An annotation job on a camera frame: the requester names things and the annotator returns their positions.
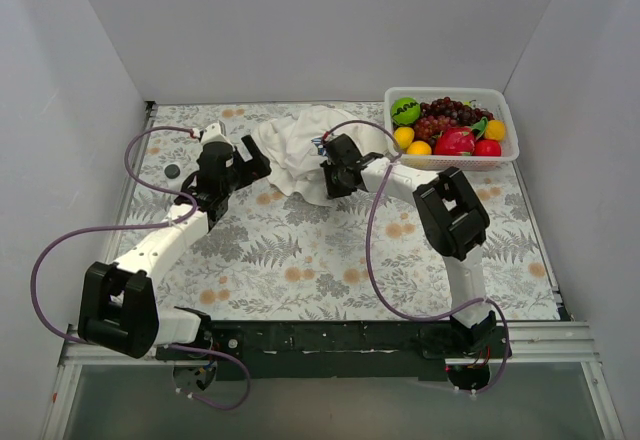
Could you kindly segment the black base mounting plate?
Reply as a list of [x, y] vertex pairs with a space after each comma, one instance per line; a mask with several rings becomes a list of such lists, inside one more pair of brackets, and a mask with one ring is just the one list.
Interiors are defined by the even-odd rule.
[[241, 361], [254, 379], [416, 378], [444, 381], [446, 364], [486, 367], [511, 355], [505, 330], [465, 334], [450, 321], [204, 322], [187, 352], [159, 348], [158, 360], [216, 366], [221, 381], [240, 380]]

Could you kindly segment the yellow fruit toy right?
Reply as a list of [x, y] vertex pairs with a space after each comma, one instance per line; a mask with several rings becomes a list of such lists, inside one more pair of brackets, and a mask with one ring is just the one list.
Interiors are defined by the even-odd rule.
[[484, 138], [496, 142], [502, 142], [506, 137], [506, 125], [497, 119], [489, 120], [484, 132]]

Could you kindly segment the white daisy print t-shirt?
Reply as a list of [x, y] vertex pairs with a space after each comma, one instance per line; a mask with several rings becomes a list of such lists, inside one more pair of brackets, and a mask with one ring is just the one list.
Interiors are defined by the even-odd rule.
[[362, 154], [387, 152], [386, 135], [381, 130], [360, 123], [341, 109], [308, 107], [263, 122], [252, 131], [257, 147], [270, 162], [269, 183], [287, 196], [300, 194], [312, 205], [333, 205], [321, 168], [326, 160], [321, 138], [333, 127], [338, 128], [336, 134], [348, 135]]

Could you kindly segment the green toy ball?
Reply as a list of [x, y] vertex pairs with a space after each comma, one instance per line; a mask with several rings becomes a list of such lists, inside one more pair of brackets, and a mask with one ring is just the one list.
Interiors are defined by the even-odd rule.
[[420, 103], [412, 97], [402, 97], [393, 103], [390, 113], [394, 125], [411, 126], [420, 118]]

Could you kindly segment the red dragon fruit toy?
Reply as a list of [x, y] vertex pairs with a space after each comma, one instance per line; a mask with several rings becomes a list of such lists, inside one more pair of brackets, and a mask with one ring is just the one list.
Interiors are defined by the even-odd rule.
[[452, 127], [440, 135], [434, 154], [441, 156], [471, 156], [476, 145], [476, 136], [469, 127]]

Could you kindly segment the white plastic fruit basket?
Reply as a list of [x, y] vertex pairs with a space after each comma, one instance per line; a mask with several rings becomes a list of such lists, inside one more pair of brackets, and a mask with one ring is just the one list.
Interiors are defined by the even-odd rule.
[[391, 152], [419, 169], [490, 170], [519, 156], [510, 109], [496, 90], [393, 87], [384, 123]]

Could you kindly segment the orange yellow fruit toy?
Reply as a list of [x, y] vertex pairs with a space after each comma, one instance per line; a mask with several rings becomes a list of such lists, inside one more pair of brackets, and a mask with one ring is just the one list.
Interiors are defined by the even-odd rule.
[[407, 155], [429, 156], [432, 154], [431, 146], [424, 141], [414, 141], [406, 149]]

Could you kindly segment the dark red grape bunch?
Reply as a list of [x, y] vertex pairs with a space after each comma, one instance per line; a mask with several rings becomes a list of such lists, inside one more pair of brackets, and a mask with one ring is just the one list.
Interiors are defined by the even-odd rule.
[[469, 127], [476, 133], [483, 133], [481, 127], [474, 126], [484, 119], [495, 119], [492, 112], [477, 106], [474, 101], [458, 101], [450, 97], [421, 102], [420, 108], [420, 118], [411, 126], [415, 132], [414, 139], [425, 141], [431, 146], [449, 128]]

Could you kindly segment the red apple toy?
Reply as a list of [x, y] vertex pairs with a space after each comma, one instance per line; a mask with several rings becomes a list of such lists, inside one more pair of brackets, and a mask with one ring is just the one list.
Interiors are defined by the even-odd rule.
[[500, 157], [502, 155], [502, 148], [499, 141], [491, 139], [479, 140], [474, 148], [474, 156], [479, 157]]

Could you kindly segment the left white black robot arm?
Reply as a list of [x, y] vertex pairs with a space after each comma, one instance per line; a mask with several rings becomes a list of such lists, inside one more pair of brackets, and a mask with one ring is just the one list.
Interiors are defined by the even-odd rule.
[[246, 135], [242, 142], [247, 159], [215, 128], [202, 133], [198, 168], [184, 181], [162, 227], [112, 263], [88, 268], [78, 320], [82, 340], [132, 358], [169, 344], [178, 344], [193, 360], [211, 352], [213, 337], [201, 327], [204, 314], [181, 307], [159, 309], [156, 290], [226, 214], [231, 195], [270, 175], [270, 162], [254, 139]]

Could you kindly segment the white bottle black cap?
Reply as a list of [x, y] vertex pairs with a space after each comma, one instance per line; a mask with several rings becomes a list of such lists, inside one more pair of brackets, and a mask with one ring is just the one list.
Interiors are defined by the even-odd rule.
[[164, 175], [168, 180], [175, 180], [181, 175], [181, 168], [176, 163], [167, 164], [164, 167]]

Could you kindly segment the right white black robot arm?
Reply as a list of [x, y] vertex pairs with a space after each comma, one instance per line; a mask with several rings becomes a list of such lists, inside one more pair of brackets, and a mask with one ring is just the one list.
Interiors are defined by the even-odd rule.
[[[413, 322], [447, 319], [454, 349], [475, 357], [489, 344], [496, 314], [486, 297], [482, 248], [490, 219], [464, 173], [455, 167], [428, 172], [398, 163], [380, 153], [362, 154], [346, 134], [321, 138], [326, 160], [321, 164], [328, 197], [342, 198], [356, 191], [372, 193], [374, 200], [365, 235], [365, 260], [378, 300], [397, 317]], [[383, 196], [417, 209], [424, 236], [441, 255], [449, 282], [450, 310], [434, 316], [401, 312], [384, 297], [372, 264], [372, 234], [376, 211]]]

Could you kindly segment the aluminium frame rail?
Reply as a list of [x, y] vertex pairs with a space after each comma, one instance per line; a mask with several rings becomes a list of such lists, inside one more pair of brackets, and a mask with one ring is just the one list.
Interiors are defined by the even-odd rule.
[[[587, 322], [515, 322], [509, 326], [511, 363], [590, 363], [601, 356]], [[197, 360], [158, 360], [152, 349], [134, 359], [100, 346], [65, 345], [60, 366], [195, 366]]]

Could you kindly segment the yellow lemon toy left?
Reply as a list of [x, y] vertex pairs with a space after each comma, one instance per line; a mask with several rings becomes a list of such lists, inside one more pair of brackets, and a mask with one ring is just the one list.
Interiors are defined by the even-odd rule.
[[397, 143], [397, 146], [403, 151], [409, 148], [409, 146], [413, 143], [414, 138], [415, 132], [409, 126], [401, 126], [394, 131], [395, 142]]

